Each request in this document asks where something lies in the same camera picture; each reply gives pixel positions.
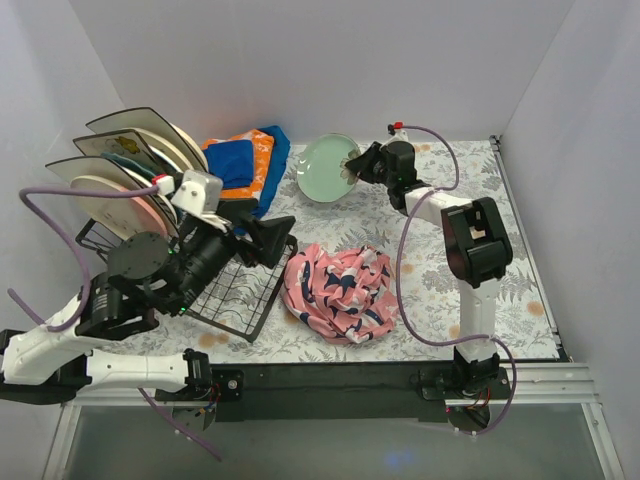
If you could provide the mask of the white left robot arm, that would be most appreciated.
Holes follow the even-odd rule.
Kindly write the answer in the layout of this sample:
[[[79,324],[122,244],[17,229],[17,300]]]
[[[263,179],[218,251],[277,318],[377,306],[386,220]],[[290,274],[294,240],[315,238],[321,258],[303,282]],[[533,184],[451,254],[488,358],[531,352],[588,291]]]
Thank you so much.
[[[108,253],[106,270],[44,324],[2,331],[2,399],[61,404],[100,388],[205,398],[215,386],[207,354],[186,349],[140,356],[107,348],[157,328],[160,314],[185,314],[234,259],[247,267],[276,267],[294,217],[260,220],[238,201],[225,203],[223,211],[227,231],[188,216],[174,240],[155,232],[134,234]]]

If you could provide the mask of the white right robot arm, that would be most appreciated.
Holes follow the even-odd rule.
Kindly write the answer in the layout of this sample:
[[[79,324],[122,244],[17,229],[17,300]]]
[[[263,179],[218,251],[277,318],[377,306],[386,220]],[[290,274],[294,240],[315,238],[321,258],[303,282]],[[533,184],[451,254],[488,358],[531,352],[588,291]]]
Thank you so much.
[[[397,250],[396,269],[413,220],[442,229],[448,268],[458,282],[460,333],[454,340],[436,342],[417,333],[404,308],[401,274],[396,274],[396,298],[401,320],[420,343],[453,349],[452,373],[442,384],[464,397],[487,390],[500,370],[495,336],[496,302],[500,283],[513,260],[511,242],[495,201],[489,197],[464,199],[457,188],[434,187],[417,178],[415,149],[407,141],[373,143],[364,153],[350,152],[342,161],[344,176],[352,181],[386,187],[392,207],[407,216]]]

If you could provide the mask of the cream and pink plate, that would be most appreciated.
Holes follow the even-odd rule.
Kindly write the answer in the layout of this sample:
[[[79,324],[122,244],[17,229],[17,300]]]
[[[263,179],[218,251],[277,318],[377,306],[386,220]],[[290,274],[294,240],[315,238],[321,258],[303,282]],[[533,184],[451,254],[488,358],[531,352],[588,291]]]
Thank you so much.
[[[93,192],[128,192],[126,187],[95,175],[75,177],[70,186],[73,189]],[[154,232],[164,237],[168,235],[165,222],[160,214],[141,197],[97,198],[80,196],[76,200],[93,220],[102,224],[122,240],[127,240],[142,232]]]

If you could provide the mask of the white square black-rimmed plate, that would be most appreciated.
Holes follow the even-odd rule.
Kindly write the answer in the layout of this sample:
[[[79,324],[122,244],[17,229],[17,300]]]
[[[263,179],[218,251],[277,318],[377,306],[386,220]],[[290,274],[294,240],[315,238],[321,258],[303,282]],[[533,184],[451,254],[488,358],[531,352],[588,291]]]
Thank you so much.
[[[150,182],[103,157],[72,157],[48,163],[45,168],[67,183],[76,177],[91,175],[113,181],[128,190],[151,187]]]

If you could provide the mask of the mint green flower plate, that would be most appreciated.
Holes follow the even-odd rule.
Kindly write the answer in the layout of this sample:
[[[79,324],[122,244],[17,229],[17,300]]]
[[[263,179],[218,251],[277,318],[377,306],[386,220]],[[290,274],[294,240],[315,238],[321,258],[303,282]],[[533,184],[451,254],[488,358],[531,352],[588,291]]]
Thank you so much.
[[[350,137],[331,133],[311,142],[296,167],[297,184],[302,193],[318,203],[332,203],[346,196],[355,181],[343,167],[361,153]]]

